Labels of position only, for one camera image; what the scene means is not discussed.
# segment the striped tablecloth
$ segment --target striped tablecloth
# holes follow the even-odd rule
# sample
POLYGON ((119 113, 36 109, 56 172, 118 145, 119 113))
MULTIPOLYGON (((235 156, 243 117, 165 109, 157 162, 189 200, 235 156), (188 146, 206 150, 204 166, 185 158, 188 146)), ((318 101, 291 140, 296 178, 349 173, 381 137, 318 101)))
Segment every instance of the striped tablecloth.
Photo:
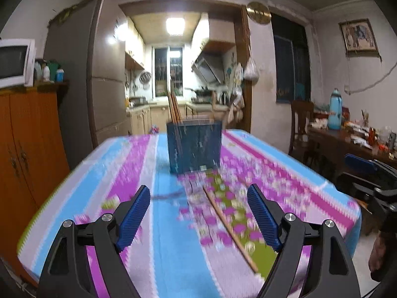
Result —
MULTIPOLYGON (((61 223, 96 220, 130 200, 139 186, 152 201, 122 261, 142 298, 256 297, 275 253, 258 230, 246 200, 257 183, 268 199, 302 220, 335 221, 354 253, 361 225, 359 206, 286 154, 240 130, 222 135, 221 168, 174 176, 169 173, 167 136, 109 139, 95 149, 48 198, 18 245, 19 260, 39 279, 61 223), (254 274, 214 212, 205 187, 258 265, 254 274)), ((108 297, 93 247, 87 247, 99 298, 108 297)), ((310 247, 303 248, 295 277, 302 281, 310 247)))

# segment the picture frame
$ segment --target picture frame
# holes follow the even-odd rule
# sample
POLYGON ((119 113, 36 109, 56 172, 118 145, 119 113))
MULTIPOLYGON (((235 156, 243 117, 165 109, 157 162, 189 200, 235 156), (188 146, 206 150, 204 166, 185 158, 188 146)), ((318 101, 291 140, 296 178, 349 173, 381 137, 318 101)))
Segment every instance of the picture frame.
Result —
POLYGON ((346 56, 380 57, 374 31, 369 19, 339 23, 345 45, 346 56))

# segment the white microwave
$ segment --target white microwave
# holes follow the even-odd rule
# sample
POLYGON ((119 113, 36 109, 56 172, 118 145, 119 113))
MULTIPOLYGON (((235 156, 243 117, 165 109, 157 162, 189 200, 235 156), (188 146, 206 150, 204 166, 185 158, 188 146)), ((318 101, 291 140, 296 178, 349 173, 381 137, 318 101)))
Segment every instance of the white microwave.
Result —
POLYGON ((0 88, 33 86, 34 39, 0 40, 0 88))

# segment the door frame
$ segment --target door frame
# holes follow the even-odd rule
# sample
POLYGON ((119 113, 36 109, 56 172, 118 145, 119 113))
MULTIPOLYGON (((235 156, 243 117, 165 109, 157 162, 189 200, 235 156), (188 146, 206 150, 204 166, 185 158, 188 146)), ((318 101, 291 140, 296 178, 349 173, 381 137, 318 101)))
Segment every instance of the door frame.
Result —
MULTIPOLYGON (((154 12, 207 12, 213 19, 234 22, 237 62, 245 68, 250 57, 250 31, 248 25, 247 7, 216 0, 141 0, 120 4, 124 14, 133 17, 138 14, 154 12)), ((244 80, 243 120, 237 124, 238 129, 251 132, 252 113, 252 82, 244 80)))

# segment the pen holder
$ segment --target pen holder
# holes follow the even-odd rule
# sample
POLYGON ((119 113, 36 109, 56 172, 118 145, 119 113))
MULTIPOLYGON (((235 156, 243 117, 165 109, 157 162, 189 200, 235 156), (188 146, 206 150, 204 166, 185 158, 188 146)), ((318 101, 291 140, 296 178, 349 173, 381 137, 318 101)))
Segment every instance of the pen holder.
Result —
POLYGON ((167 123, 169 167, 172 174, 220 166, 222 122, 198 115, 167 123))

